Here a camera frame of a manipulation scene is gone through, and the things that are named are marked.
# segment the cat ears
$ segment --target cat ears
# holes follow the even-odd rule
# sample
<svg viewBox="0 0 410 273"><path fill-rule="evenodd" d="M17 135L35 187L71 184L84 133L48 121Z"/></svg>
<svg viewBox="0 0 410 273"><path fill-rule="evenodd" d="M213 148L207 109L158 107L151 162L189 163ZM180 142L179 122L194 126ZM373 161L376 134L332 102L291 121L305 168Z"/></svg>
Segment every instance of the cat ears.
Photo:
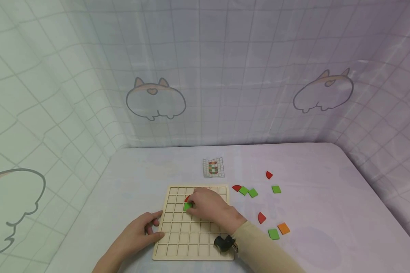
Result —
<svg viewBox="0 0 410 273"><path fill-rule="evenodd" d="M143 85L144 82L141 78L136 77L135 78L135 84L134 84L134 88L140 85ZM169 83L165 80L165 78L160 78L158 85L164 86L164 87L169 87Z"/></svg>
<svg viewBox="0 0 410 273"><path fill-rule="evenodd" d="M323 71L322 74L319 75L319 77L317 77L317 80L319 80L320 78L328 77L329 75L330 75L330 70L327 69L327 70Z"/></svg>
<svg viewBox="0 0 410 273"><path fill-rule="evenodd" d="M137 86L143 85L143 84L144 84L143 80L141 80L139 77L135 78L134 88Z"/></svg>
<svg viewBox="0 0 410 273"><path fill-rule="evenodd" d="M345 69L345 70L342 72L342 74L340 74L340 75L343 75L343 76L346 76L346 77L347 77L348 74L349 74L349 70L351 70L351 69L348 67L348 68ZM323 71L322 74L320 74L319 77L317 77L317 80L319 80L320 78L328 77L329 75L330 75L330 70L327 69L327 70Z"/></svg>
<svg viewBox="0 0 410 273"><path fill-rule="evenodd" d="M342 72L342 74L341 75L343 75L343 76L348 76L348 74L349 74L349 70L350 70L350 68L348 67L347 69L345 69L343 72Z"/></svg>
<svg viewBox="0 0 410 273"><path fill-rule="evenodd" d="M165 78L160 78L160 80L159 80L159 82L158 82L158 85L162 85L162 86L168 87L168 86L169 86L169 83L165 80Z"/></svg>

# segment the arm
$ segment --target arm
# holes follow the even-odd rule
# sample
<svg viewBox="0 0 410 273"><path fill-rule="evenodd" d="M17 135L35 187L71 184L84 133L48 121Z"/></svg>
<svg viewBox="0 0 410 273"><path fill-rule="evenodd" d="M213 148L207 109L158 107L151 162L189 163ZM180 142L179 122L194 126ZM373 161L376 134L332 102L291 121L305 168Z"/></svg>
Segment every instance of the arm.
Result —
<svg viewBox="0 0 410 273"><path fill-rule="evenodd" d="M239 257L257 273L304 273L284 250L259 228L248 222L212 190L198 188L188 198L196 207L187 210L194 216L220 225L236 239Z"/></svg>
<svg viewBox="0 0 410 273"><path fill-rule="evenodd" d="M121 263L128 256L135 255L148 245L164 237L164 232L153 232L152 225L158 226L162 210L144 213L132 221L113 242L111 247L97 262L93 273L117 273Z"/></svg>

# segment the green square tile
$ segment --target green square tile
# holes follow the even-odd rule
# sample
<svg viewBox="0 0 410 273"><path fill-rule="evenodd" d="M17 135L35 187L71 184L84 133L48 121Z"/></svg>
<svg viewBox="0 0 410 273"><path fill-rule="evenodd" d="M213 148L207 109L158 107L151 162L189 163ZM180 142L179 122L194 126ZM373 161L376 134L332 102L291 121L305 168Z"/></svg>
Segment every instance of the green square tile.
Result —
<svg viewBox="0 0 410 273"><path fill-rule="evenodd" d="M273 193L281 193L281 188L279 186L272 186Z"/></svg>
<svg viewBox="0 0 410 273"><path fill-rule="evenodd" d="M248 193L249 190L248 190L248 188L243 186L243 187L241 187L241 189L238 192L241 193L242 195L246 195L246 193Z"/></svg>
<svg viewBox="0 0 410 273"><path fill-rule="evenodd" d="M269 233L269 237L272 240L278 240L279 239L279 233L278 233L278 230L276 228L269 229L267 232Z"/></svg>
<svg viewBox="0 0 410 273"><path fill-rule="evenodd" d="M254 188L252 188L251 190L249 190L249 195L252 197L252 198L254 198L255 196L257 196L259 193L257 193L257 191L254 189Z"/></svg>
<svg viewBox="0 0 410 273"><path fill-rule="evenodd" d="M190 207L193 207L191 203L184 203L184 212L186 212Z"/></svg>

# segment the hand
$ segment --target hand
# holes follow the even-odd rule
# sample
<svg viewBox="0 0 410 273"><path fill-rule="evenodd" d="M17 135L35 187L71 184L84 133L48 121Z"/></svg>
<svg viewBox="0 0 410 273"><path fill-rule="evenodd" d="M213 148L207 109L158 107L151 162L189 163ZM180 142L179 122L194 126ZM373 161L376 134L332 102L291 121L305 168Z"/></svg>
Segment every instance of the hand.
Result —
<svg viewBox="0 0 410 273"><path fill-rule="evenodd" d="M212 221L220 225L228 234L232 235L247 220L234 207L228 205L218 193L205 188L196 188L188 203L194 203L195 207L187 210L187 213Z"/></svg>
<svg viewBox="0 0 410 273"><path fill-rule="evenodd" d="M110 250L125 258L136 254L150 244L158 242L164 237L164 232L154 233L151 227L152 225L159 226L158 218L161 215L162 210L155 213L146 212L138 216L123 230L111 245Z"/></svg>
<svg viewBox="0 0 410 273"><path fill-rule="evenodd" d="M152 225L159 226L158 218L161 215L162 210L155 213L146 212L128 224L98 261L93 273L116 273L127 256L134 255L163 238L164 232L154 233L151 229Z"/></svg>

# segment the cartoon cat drawing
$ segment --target cartoon cat drawing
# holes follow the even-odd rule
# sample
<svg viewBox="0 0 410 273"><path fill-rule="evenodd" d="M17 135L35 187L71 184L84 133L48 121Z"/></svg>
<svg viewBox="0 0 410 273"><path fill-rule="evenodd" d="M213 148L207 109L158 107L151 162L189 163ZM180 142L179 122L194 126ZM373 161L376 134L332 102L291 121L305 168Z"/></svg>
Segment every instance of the cartoon cat drawing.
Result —
<svg viewBox="0 0 410 273"><path fill-rule="evenodd" d="M329 69L325 70L296 93L293 106L303 113L308 113L315 107L326 111L346 103L354 91L354 83L348 74L349 68L340 75L330 75Z"/></svg>
<svg viewBox="0 0 410 273"><path fill-rule="evenodd" d="M164 78L155 84L144 83L138 77L126 96L126 105L131 112L150 121L156 117L173 119L181 115L187 106L181 92L171 88Z"/></svg>

